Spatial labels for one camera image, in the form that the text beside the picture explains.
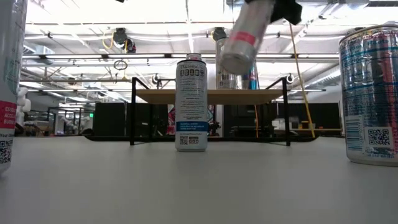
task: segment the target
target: blue label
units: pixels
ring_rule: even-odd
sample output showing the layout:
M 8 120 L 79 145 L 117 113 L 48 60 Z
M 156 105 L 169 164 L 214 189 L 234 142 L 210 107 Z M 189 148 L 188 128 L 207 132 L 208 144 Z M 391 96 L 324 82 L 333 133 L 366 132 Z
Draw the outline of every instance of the blue label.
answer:
M 208 123 L 206 121 L 180 121 L 177 122 L 176 131 L 205 131 Z

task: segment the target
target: red label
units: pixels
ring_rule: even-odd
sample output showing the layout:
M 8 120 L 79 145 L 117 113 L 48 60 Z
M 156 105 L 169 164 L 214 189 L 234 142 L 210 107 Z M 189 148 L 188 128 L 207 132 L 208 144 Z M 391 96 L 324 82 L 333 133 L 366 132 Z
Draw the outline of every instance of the red label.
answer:
M 251 45 L 254 45 L 254 43 L 256 42 L 256 38 L 253 35 L 251 35 L 251 34 L 249 34 L 247 32 L 237 32 L 231 38 L 233 40 L 245 41 L 245 42 L 247 42 L 247 43 L 249 43 Z
M 17 113 L 15 103 L 0 101 L 0 128 L 14 129 Z

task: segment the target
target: ceiling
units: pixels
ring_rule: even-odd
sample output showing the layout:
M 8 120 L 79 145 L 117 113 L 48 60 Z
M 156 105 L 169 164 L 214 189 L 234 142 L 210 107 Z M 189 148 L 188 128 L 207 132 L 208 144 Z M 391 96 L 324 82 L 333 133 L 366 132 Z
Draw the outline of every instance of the ceiling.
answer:
M 210 34 L 215 27 L 224 27 L 227 33 L 231 30 L 238 18 L 241 2 L 234 1 L 232 4 L 232 0 L 126 0 L 125 3 L 120 3 L 115 0 L 30 0 L 25 46 L 34 51 L 37 51 L 38 46 L 44 46 L 54 54 L 122 54 L 123 50 L 115 46 L 107 49 L 104 44 L 110 46 L 111 34 L 115 28 L 124 27 L 135 42 L 139 54 L 215 54 L 215 43 Z M 328 4 L 328 1 L 316 0 L 298 2 L 303 6 L 302 22 L 293 26 L 298 54 L 337 54 L 338 42 L 343 36 L 359 27 L 395 23 L 398 14 L 395 4 L 384 7 L 385 4 L 376 4 L 378 1 L 347 1 L 349 4 Z M 289 23 L 279 20 L 271 24 L 267 28 L 259 53 L 293 53 Z M 95 64 L 98 60 L 77 62 Z M 151 85 L 154 74 L 162 78 L 175 78 L 177 62 L 178 60 L 172 58 L 129 60 L 126 74 L 102 63 L 97 63 L 97 66 L 62 67 L 57 71 L 61 63 L 73 64 L 73 61 L 68 60 L 54 60 L 53 65 L 46 67 L 47 73 L 57 71 L 51 76 L 53 79 L 100 79 L 111 78 L 111 74 L 114 78 L 118 73 L 120 78 L 124 75 L 128 78 L 139 77 Z M 207 63 L 209 67 L 215 66 L 214 60 Z M 336 65 L 335 61 L 308 61 L 300 63 L 299 68 L 303 79 L 309 81 L 316 80 L 318 75 Z M 289 73 L 297 77 L 297 67 L 292 60 L 258 62 L 257 68 L 262 88 Z M 40 67 L 40 64 L 29 60 L 25 61 L 24 69 L 39 76 L 29 75 L 22 79 L 44 77 L 44 65 Z M 209 72 L 210 80 L 214 75 L 214 72 Z M 295 88 L 297 85 L 298 78 L 291 87 Z M 65 83 L 46 87 L 76 88 Z M 102 87 L 129 88 L 129 84 L 102 83 Z M 164 88 L 175 88 L 175 84 L 170 82 Z M 120 94 L 129 98 L 129 93 Z

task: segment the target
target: metal can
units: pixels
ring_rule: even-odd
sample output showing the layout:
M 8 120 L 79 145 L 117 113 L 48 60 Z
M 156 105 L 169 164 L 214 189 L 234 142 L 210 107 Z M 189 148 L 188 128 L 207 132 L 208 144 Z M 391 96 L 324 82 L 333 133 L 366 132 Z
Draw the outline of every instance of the metal can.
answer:
M 361 29 L 340 41 L 347 156 L 398 166 L 398 26 Z
M 188 54 L 177 64 L 175 148 L 182 152 L 207 148 L 207 68 L 197 55 Z
M 221 58 L 221 65 L 227 71 L 242 75 L 251 69 L 267 26 L 271 23 L 274 4 L 274 0 L 243 4 Z
M 0 3 L 0 174 L 11 165 L 17 89 L 22 66 L 27 0 Z
M 216 42 L 216 88 L 217 90 L 235 90 L 238 88 L 238 76 L 230 74 L 221 66 L 221 53 L 227 38 Z
M 256 61 L 250 71 L 242 76 L 242 90 L 258 90 Z

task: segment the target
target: wooden tabletop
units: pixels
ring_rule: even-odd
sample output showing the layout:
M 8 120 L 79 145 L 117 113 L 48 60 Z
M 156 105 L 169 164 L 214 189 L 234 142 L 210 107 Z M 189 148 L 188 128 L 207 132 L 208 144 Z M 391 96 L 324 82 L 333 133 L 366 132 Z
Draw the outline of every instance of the wooden tabletop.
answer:
M 137 90 L 150 104 L 175 104 L 175 90 Z M 261 105 L 282 96 L 282 90 L 208 90 L 209 105 Z

